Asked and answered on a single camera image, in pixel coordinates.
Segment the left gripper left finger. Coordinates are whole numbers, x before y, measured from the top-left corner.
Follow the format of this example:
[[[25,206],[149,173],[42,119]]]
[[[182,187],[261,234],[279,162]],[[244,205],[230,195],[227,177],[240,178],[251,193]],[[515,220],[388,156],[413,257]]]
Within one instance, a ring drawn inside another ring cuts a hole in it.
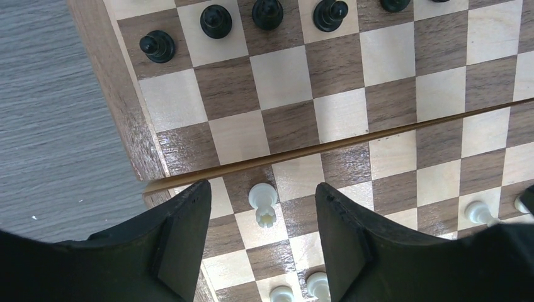
[[[193,301],[212,210],[202,179],[86,240],[1,232],[2,301]]]

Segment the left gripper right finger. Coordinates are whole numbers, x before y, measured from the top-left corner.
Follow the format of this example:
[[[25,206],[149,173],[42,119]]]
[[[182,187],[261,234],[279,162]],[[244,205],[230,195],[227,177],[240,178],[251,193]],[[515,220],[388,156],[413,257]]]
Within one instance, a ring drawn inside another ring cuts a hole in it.
[[[333,301],[532,301],[533,225],[456,240],[396,223],[322,182],[317,223]]]

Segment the white knight chess piece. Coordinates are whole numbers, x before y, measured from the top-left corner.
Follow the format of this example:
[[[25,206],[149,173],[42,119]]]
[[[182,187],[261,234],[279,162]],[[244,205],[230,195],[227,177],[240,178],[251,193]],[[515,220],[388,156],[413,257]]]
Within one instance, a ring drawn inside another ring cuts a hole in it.
[[[271,302],[294,302],[295,296],[288,286],[278,286],[270,292]]]

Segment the white rook chess piece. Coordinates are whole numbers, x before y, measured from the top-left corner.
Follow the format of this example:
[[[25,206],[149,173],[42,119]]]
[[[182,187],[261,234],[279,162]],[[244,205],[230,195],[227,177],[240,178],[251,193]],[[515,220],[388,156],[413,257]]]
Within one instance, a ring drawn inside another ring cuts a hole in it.
[[[278,201],[276,189],[267,183],[254,185],[248,194],[249,204],[256,210],[256,221],[261,228],[271,228],[276,222],[274,206]]]

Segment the wooden chess board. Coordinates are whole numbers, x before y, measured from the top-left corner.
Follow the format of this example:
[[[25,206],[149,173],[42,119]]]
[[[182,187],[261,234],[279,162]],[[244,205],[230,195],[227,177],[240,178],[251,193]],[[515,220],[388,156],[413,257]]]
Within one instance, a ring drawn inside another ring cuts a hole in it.
[[[140,181],[178,176],[155,207],[207,178],[212,212],[195,301],[313,301],[324,270],[314,193],[326,182],[401,225],[456,239],[466,207],[531,223],[533,2],[348,1],[332,32],[317,1],[282,1],[264,31],[253,1],[220,1],[230,33],[200,26],[211,1],[69,1]],[[261,228],[248,194],[278,194]]]

